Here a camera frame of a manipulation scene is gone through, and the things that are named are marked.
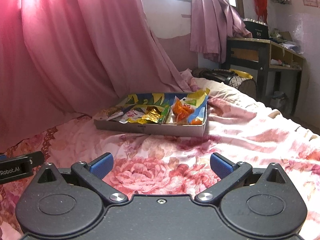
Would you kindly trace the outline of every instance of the wooden desk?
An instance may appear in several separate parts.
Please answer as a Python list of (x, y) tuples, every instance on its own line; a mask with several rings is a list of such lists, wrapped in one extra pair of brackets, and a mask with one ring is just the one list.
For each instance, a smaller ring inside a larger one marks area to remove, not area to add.
[[(281, 60), (291, 67), (271, 65), (271, 59)], [(305, 58), (273, 41), (228, 38), (227, 58), (221, 68), (230, 69), (230, 65), (236, 65), (257, 70), (257, 98), (266, 106), (269, 106), (270, 103), (270, 96), (266, 96), (268, 73), (270, 71), (276, 72), (273, 91), (279, 91), (281, 75), (285, 75), (288, 72), (295, 73), (297, 81), (294, 84), (295, 91), (291, 110), (291, 115), (294, 115), (300, 93), (302, 71), (300, 68), (293, 68), (293, 62), (303, 69)]]

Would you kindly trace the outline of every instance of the metal bolt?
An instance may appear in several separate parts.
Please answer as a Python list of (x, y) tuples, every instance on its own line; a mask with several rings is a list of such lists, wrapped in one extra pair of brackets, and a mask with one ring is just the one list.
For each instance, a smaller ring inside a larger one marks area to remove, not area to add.
[(123, 201), (125, 199), (125, 194), (123, 194), (123, 193), (113, 193), (113, 194), (111, 194), (110, 199), (112, 201), (120, 202), (120, 201)]
[(167, 201), (166, 201), (165, 199), (163, 199), (163, 198), (160, 198), (160, 199), (157, 200), (157, 202), (158, 202), (159, 204), (164, 204), (164, 203), (166, 203)]
[(208, 201), (208, 200), (213, 199), (213, 196), (212, 196), (212, 194), (210, 194), (210, 193), (201, 192), (201, 193), (198, 195), (198, 199), (200, 199), (201, 201)]

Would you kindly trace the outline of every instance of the purple curtain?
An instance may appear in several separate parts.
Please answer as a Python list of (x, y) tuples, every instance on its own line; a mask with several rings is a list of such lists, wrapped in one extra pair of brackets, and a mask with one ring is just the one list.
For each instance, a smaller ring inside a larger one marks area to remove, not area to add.
[(141, 0), (0, 0), (0, 152), (129, 93), (190, 91)]
[(252, 38), (227, 0), (192, 0), (190, 50), (217, 63), (226, 61), (227, 37)]

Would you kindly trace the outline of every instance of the bed sheet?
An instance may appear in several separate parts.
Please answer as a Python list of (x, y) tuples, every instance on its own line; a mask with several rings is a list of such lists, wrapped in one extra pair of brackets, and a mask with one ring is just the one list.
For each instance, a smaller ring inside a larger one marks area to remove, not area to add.
[[(127, 194), (195, 196), (219, 181), (210, 169), (218, 152), (233, 162), (265, 168), (279, 162), (308, 207), (300, 232), (305, 240), (320, 239), (320, 144), (318, 136), (224, 84), (182, 73), (196, 90), (210, 88), (208, 123), (202, 138), (181, 138), (97, 130), (88, 116), (53, 127), (8, 149), (9, 157), (42, 150), (46, 161), (69, 167), (111, 152), (113, 170), (103, 179)], [(31, 178), (0, 186), (2, 240), (19, 239), (15, 205)]]

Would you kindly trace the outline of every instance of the box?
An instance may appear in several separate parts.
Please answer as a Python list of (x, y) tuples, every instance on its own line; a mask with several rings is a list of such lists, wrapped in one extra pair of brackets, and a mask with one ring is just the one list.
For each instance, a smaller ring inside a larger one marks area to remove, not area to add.
[[(185, 97), (188, 93), (165, 93), (171, 96), (179, 95), (179, 98)], [(121, 105), (124, 100), (121, 100), (117, 106)], [(156, 124), (156, 123), (120, 123), (116, 121), (96, 120), (94, 124), (97, 129), (110, 130), (128, 133), (143, 133), (143, 134), (155, 134), (155, 135), (171, 135), (181, 137), (202, 137), (207, 124), (207, 103), (205, 102), (204, 107), (204, 119), (202, 125), (175, 125), (175, 124)]]

